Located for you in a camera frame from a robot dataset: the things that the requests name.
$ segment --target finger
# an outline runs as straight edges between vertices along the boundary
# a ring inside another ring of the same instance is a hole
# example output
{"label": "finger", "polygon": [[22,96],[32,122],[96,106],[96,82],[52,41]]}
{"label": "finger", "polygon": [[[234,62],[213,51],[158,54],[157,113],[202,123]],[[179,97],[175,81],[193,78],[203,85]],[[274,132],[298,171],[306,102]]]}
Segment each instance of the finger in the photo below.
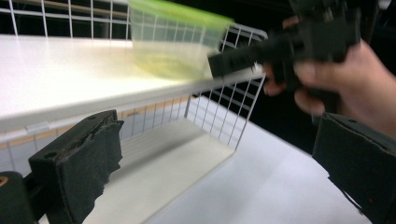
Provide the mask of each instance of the finger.
{"label": "finger", "polygon": [[323,102],[312,97],[308,89],[299,89],[294,93],[294,100],[305,113],[313,116],[321,116],[325,112]]}
{"label": "finger", "polygon": [[274,70],[270,63],[264,63],[262,65],[262,72],[265,74],[265,78],[273,79],[274,78]]}
{"label": "finger", "polygon": [[351,81],[347,68],[335,63],[303,62],[294,65],[294,72],[307,86],[327,91],[336,91]]}
{"label": "finger", "polygon": [[275,96],[280,94],[286,89],[285,83],[275,83],[273,80],[269,80],[263,85],[263,90],[266,95]]}
{"label": "finger", "polygon": [[298,16],[293,16],[282,21],[283,29],[288,28],[299,22]]}

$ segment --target metal wire rack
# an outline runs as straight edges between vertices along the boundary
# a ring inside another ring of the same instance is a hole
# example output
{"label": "metal wire rack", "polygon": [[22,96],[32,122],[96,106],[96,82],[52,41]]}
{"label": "metal wire rack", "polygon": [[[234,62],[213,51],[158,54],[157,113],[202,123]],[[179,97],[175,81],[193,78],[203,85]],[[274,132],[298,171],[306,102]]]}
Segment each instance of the metal wire rack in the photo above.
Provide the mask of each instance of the metal wire rack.
{"label": "metal wire rack", "polygon": [[[0,35],[67,36],[131,41],[130,8],[124,1],[0,1]],[[264,31],[230,26],[219,50],[235,49],[267,38]],[[155,99],[149,104],[119,106],[125,124],[121,140],[177,119],[188,119],[229,147],[237,148],[263,78],[224,83],[211,90]],[[0,171],[30,173],[27,159],[86,115],[49,120],[43,127],[21,127],[0,133]]]}

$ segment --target translucent plastic box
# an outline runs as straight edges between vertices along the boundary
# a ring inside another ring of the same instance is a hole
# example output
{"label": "translucent plastic box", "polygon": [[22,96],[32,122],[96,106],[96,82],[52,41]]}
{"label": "translucent plastic box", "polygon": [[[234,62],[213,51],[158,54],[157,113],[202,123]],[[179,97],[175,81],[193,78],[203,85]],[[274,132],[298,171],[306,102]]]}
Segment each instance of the translucent plastic box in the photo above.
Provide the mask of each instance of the translucent plastic box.
{"label": "translucent plastic box", "polygon": [[136,65],[167,78],[211,77],[207,55],[233,20],[161,0],[129,3]]}

